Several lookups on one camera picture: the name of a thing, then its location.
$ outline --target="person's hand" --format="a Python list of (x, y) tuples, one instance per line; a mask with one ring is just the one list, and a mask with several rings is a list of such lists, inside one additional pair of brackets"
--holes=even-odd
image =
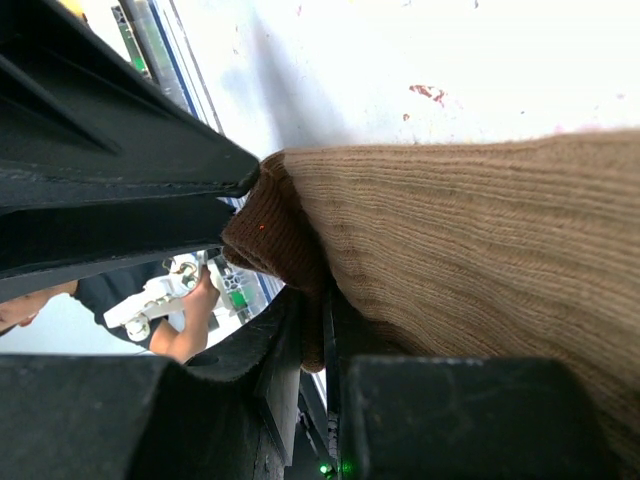
[(189, 321), (208, 321), (211, 312), (218, 303), (220, 292), (211, 283), (211, 273), (207, 267), (202, 268), (200, 282), (191, 293), (182, 299), (184, 314)]

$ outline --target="brown fabric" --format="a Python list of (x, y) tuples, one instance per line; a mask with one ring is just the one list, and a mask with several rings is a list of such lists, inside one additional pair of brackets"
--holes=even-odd
[(416, 354), (562, 360), (640, 470), (640, 132), (285, 151), (224, 239), (308, 294), (306, 368), (329, 270)]

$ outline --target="blue strip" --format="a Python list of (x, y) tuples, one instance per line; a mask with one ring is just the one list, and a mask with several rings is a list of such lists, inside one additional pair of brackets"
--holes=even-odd
[[(149, 9), (151, 10), (151, 14), (153, 15), (153, 20), (156, 22), (156, 26), (158, 27), (158, 31), (160, 32), (160, 37), (162, 38), (164, 47), (167, 50), (167, 54), (169, 55), (169, 60), (171, 61), (171, 65), (173, 66), (173, 69), (176, 72), (176, 76), (178, 77), (180, 88), (182, 88), (182, 94), (184, 95), (184, 98), (187, 101), (187, 105), (189, 106), (191, 115), (196, 117), (198, 120), (201, 120), (200, 117), (198, 117), (198, 112), (196, 111), (196, 107), (195, 107), (195, 104), (193, 103), (193, 99), (189, 94), (189, 90), (187, 89), (187, 84), (184, 81), (184, 77), (180, 72), (180, 66), (178, 65), (176, 56), (173, 53), (171, 44), (169, 43), (169, 38), (167, 37), (167, 34), (164, 31), (164, 28), (162, 27), (162, 22), (160, 21), (160, 14), (158, 13), (158, 10), (156, 8), (155, 1), (149, 0), (148, 3), (149, 3)], [(240, 208), (241, 206), (240, 202), (236, 199), (223, 198), (223, 200), (233, 207)], [(260, 288), (262, 289), (262, 292), (264, 293), (264, 296), (267, 299), (267, 303), (271, 303), (271, 301), (273, 300), (273, 297), (269, 293), (269, 288), (267, 288), (267, 284), (265, 282), (263, 275), (260, 273), (256, 273), (256, 276), (258, 277), (258, 283), (260, 283)]]

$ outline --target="person's arm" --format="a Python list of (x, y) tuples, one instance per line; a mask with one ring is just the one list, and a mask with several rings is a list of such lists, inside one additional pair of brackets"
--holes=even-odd
[(207, 346), (208, 324), (220, 292), (211, 283), (211, 275), (204, 268), (200, 283), (186, 297), (184, 304), (185, 327), (178, 332), (169, 322), (162, 320), (151, 338), (149, 350), (185, 363)]

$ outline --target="paint speck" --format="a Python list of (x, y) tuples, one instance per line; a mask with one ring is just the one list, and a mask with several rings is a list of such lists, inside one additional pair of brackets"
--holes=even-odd
[(444, 107), (444, 103), (442, 102), (442, 99), (446, 95), (446, 92), (444, 90), (440, 90), (439, 88), (430, 87), (427, 85), (411, 85), (409, 87), (409, 90), (417, 93), (418, 95), (424, 95), (425, 97), (430, 98), (434, 102), (440, 104), (441, 107)]

